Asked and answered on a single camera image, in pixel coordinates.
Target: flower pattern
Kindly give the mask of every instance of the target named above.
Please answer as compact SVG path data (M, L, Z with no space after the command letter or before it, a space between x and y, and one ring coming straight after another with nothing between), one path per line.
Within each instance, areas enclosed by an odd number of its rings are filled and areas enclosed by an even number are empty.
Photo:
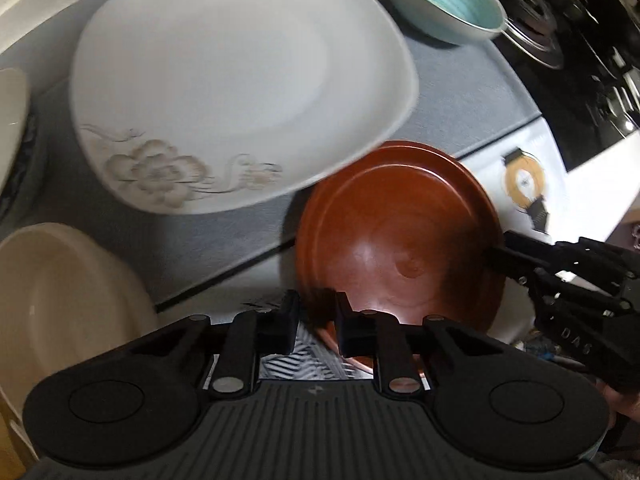
M222 175L210 176L209 168L195 156L178 155L174 146L158 139L144 142L129 155L111 155L104 168L123 189L134 187L152 202L171 208L212 194L259 190L282 173L277 164L263 164L240 154L227 163Z

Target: ridged black surface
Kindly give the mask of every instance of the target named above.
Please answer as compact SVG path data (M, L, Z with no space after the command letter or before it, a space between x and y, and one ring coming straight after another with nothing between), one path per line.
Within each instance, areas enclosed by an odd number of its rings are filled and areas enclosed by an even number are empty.
M465 456L423 408L380 396L370 381L263 381L251 397L214 404L191 436L164 455L117 470L41 460L27 480L501 480L603 478L565 470L503 471Z

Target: brown dish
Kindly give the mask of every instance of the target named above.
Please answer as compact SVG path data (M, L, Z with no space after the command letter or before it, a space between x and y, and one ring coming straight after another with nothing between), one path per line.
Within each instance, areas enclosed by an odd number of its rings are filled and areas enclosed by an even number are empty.
M485 332L504 277L482 252L500 243L493 205L459 162L431 146L389 141L316 186L296 239L298 286L319 336L337 351L328 301L420 324L441 314ZM371 371L372 361L354 364Z

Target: gray table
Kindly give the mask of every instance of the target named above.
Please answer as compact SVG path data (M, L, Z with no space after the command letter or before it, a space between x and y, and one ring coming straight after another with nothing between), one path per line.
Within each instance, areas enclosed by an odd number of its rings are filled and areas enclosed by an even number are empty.
M20 66L37 81L35 104L49 144L46 183L24 222L63 222L86 232L128 262L159 303L291 240L308 190L200 216L153 215L114 199L98 183L76 143L65 79L75 41L104 1L81 0L0 56L0 68ZM463 156L540 115L493 44L452 47L394 17L420 77L417 109L395 138ZM44 65L41 56L52 48L64 49L66 61Z

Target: black stove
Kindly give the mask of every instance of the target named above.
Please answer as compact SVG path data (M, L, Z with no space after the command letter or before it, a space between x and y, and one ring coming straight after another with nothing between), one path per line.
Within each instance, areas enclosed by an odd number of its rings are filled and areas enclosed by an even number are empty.
M640 63L586 0L500 0L507 29L494 43L546 119L567 170L638 129Z

